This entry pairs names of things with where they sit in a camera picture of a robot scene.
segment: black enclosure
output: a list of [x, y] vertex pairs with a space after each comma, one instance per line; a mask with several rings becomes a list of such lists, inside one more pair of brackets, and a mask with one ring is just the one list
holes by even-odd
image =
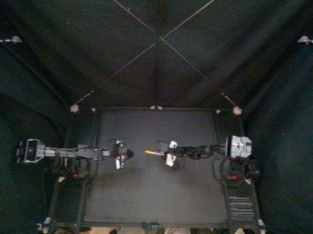
[[[262, 172], [255, 191], [268, 233], [313, 233], [311, 41], [311, 0], [0, 1], [0, 233], [35, 233], [35, 223], [49, 213], [53, 178], [43, 164], [15, 165], [18, 141], [37, 138], [54, 147], [105, 146], [116, 137], [106, 133], [114, 131], [126, 146], [134, 146], [136, 156], [125, 162], [125, 175], [112, 170], [112, 161], [98, 163], [98, 176], [85, 187], [85, 224], [126, 221], [137, 226], [142, 214], [149, 221], [181, 218], [203, 227], [219, 223], [224, 210], [217, 184], [208, 170], [201, 174], [205, 182], [197, 179], [204, 165], [187, 160], [184, 169], [171, 170], [142, 150], [153, 147], [153, 137], [179, 144], [220, 142], [232, 133], [243, 134], [241, 125]], [[76, 113], [69, 111], [73, 104]], [[232, 115], [235, 106], [243, 110], [239, 118]], [[172, 112], [176, 108], [184, 111]], [[180, 127], [184, 113], [193, 115], [185, 108], [197, 111], [195, 119], [203, 125], [189, 121]], [[126, 114], [112, 118], [113, 112]], [[132, 116], [140, 112], [149, 125]], [[161, 116], [159, 122], [152, 115]], [[144, 182], [134, 184], [137, 192], [128, 183], [132, 175]], [[181, 198], [164, 194], [161, 202], [164, 188], [180, 192]], [[118, 189], [126, 189], [132, 199]], [[149, 200], [153, 191], [159, 196]], [[80, 192], [77, 183], [64, 184], [58, 220], [77, 221]], [[136, 195], [146, 210], [137, 206]], [[110, 200], [98, 202], [102, 197]], [[118, 201], [124, 203], [114, 210]], [[163, 219], [153, 209], [160, 205], [173, 214], [165, 202], [177, 211], [193, 207], [199, 213]], [[134, 220], [124, 207], [134, 210]], [[217, 216], [209, 216], [209, 207]]]

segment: metal bar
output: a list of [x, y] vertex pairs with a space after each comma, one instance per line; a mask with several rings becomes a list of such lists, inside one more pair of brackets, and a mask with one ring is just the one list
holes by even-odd
[[77, 219], [76, 219], [76, 226], [74, 226], [74, 234], [78, 234], [80, 225], [81, 225], [88, 180], [89, 179], [86, 178], [86, 179], [84, 179], [84, 182], [82, 182], [80, 201], [78, 201], [78, 207], [77, 207]]
[[[98, 107], [98, 110], [114, 110], [114, 111], [148, 111], [155, 112], [149, 107]], [[215, 111], [231, 111], [232, 109], [212, 109], [212, 108], [175, 108], [161, 107], [161, 112], [215, 112]]]
[[159, 89], [159, 45], [160, 45], [160, 3], [159, 0], [155, 0], [153, 6], [153, 27], [155, 27], [155, 48], [153, 48], [153, 86], [152, 86], [152, 93], [153, 93], [153, 105], [157, 106], [157, 89]]
[[130, 13], [130, 9], [126, 9], [116, 0], [113, 2], [121, 7], [121, 9], [140, 22], [140, 24], [152, 32], [153, 30], [149, 28], [149, 26], [134, 16], [134, 14]]
[[199, 10], [195, 11], [195, 13], [193, 13], [187, 19], [184, 19], [184, 20], [181, 21], [181, 23], [163, 36], [163, 38], [165, 38], [167, 36], [169, 36], [169, 35], [177, 30], [177, 28], [179, 28], [183, 24], [185, 24], [187, 21], [189, 21], [191, 18], [193, 18], [193, 17], [199, 14], [199, 12], [212, 4], [213, 1], [215, 1], [215, 0], [211, 0], [207, 4], [204, 4], [204, 5], [199, 8]]
[[94, 92], [96, 90], [98, 90], [101, 88], [101, 86], [108, 82], [108, 80], [116, 76], [128, 66], [130, 63], [133, 63], [140, 57], [141, 55], [155, 46], [155, 43], [150, 44], [141, 52], [138, 55], [136, 55], [129, 62], [126, 62], [126, 64], [124, 66], [121, 66], [121, 68], [96, 86], [96, 88], [93, 90], [90, 90], [76, 102], [74, 104], [78, 104], [80, 102], [82, 102]]
[[[141, 222], [112, 222], [112, 221], [85, 221], [81, 222], [85, 227], [118, 227], [118, 228], [141, 228]], [[163, 228], [184, 229], [225, 229], [225, 223], [160, 223]]]

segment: metal bracket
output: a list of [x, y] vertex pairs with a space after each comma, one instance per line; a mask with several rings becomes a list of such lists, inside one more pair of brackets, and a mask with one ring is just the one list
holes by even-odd
[[146, 230], [152, 230], [152, 231], [157, 231], [161, 229], [161, 226], [159, 224], [159, 222], [142, 222], [141, 223], [141, 229], [146, 229]]

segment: small object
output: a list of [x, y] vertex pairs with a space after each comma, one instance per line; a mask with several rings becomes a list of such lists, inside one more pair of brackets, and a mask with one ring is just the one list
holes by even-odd
[[249, 185], [249, 179], [244, 179], [245, 183]]
[[173, 166], [175, 160], [176, 160], [176, 157], [172, 156], [171, 154], [167, 154], [167, 156], [165, 156], [165, 164], [167, 164], [168, 166]]
[[70, 107], [70, 112], [76, 113], [78, 111], [78, 106], [76, 104], [73, 104]]
[[3, 42], [11, 42], [13, 44], [15, 44], [15, 43], [21, 43], [21, 39], [18, 37], [13, 37], [11, 39], [0, 40], [0, 43], [3, 43]]
[[237, 106], [233, 106], [233, 111], [232, 111], [232, 113], [233, 113], [235, 115], [241, 114], [241, 109], [239, 109]]
[[62, 183], [62, 181], [64, 181], [64, 177], [62, 177], [62, 176], [60, 176], [57, 181], [58, 181], [58, 183]]
[[313, 43], [313, 40], [310, 40], [308, 38], [307, 38], [307, 36], [302, 36], [299, 39], [298, 39], [298, 43]]
[[155, 155], [163, 155], [161, 153], [157, 153], [157, 152], [152, 152], [152, 151], [149, 151], [149, 150], [145, 150], [145, 152], [144, 152], [145, 154], [155, 154]]
[[236, 176], [236, 175], [232, 175], [232, 176], [231, 176], [231, 179], [232, 179], [233, 181], [236, 181], [236, 180], [237, 180], [237, 176]]
[[150, 110], [160, 111], [160, 110], [161, 110], [161, 106], [159, 106], [159, 105], [152, 105], [152, 106], [149, 106], [149, 109], [150, 109]]

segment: metal frame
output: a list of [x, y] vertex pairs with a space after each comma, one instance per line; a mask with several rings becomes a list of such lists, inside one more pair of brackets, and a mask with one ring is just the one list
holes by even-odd
[[[129, 110], [126, 108], [118, 108], [114, 110]], [[185, 111], [185, 109], [168, 109], [168, 111]], [[209, 111], [208, 109], [192, 109], [189, 111], [203, 111], [207, 112]], [[219, 120], [219, 115], [215, 114], [213, 115], [213, 122], [215, 122], [215, 135], [216, 135], [216, 141], [220, 142], [220, 127], [221, 127], [221, 122]], [[240, 133], [243, 133], [243, 128], [240, 125], [240, 117], [236, 116], [235, 117], [235, 122], [239, 124], [237, 130]], [[93, 132], [93, 146], [96, 144], [96, 135], [97, 135], [97, 126], [98, 123], [98, 118], [97, 118], [97, 113], [94, 114], [94, 118], [93, 118], [93, 123], [92, 123], [92, 132]], [[54, 209], [57, 207], [57, 198], [58, 198], [58, 193], [60, 193], [60, 188], [62, 186], [62, 183], [60, 183], [58, 181], [56, 181], [54, 183], [54, 191], [53, 191], [53, 196], [52, 196], [52, 201], [50, 201], [50, 206], [49, 206], [49, 234], [53, 233], [53, 231], [58, 228], [58, 227], [69, 227], [73, 229], [74, 234], [78, 234], [78, 228], [80, 226], [84, 227], [118, 227], [118, 228], [141, 228], [144, 225], [146, 226], [146, 224], [144, 224], [142, 222], [125, 222], [125, 223], [120, 223], [120, 222], [89, 222], [89, 221], [84, 221], [82, 217], [84, 217], [84, 209], [85, 209], [85, 198], [86, 198], [86, 189], [88, 189], [88, 185], [92, 181], [92, 178], [85, 177], [81, 181], [80, 181], [80, 185], [81, 185], [81, 192], [80, 192], [80, 199], [78, 199], [78, 206], [77, 206], [77, 215], [76, 215], [76, 222], [74, 223], [64, 223], [60, 222], [58, 220], [54, 220]], [[225, 213], [227, 213], [227, 217], [228, 220], [224, 223], [220, 224], [215, 224], [215, 225], [209, 225], [209, 224], [192, 224], [192, 223], [157, 223], [157, 227], [163, 228], [188, 228], [188, 229], [228, 229], [228, 232], [231, 234], [235, 233], [236, 229], [243, 228], [243, 229], [251, 229], [255, 233], [259, 232], [260, 228], [258, 226], [258, 219], [260, 219], [259, 217], [259, 208], [258, 208], [258, 202], [256, 202], [256, 196], [255, 196], [255, 190], [253, 190], [253, 185], [251, 184], [248, 186], [248, 194], [249, 194], [249, 199], [252, 202], [252, 206], [253, 206], [253, 212], [255, 212], [255, 219], [252, 220], [252, 224], [236, 224], [232, 223], [229, 217], [231, 217], [231, 213], [229, 213], [229, 209], [228, 209], [228, 200], [227, 200], [227, 196], [229, 193], [229, 187], [223, 186], [223, 195], [224, 195], [224, 207], [225, 207]]]

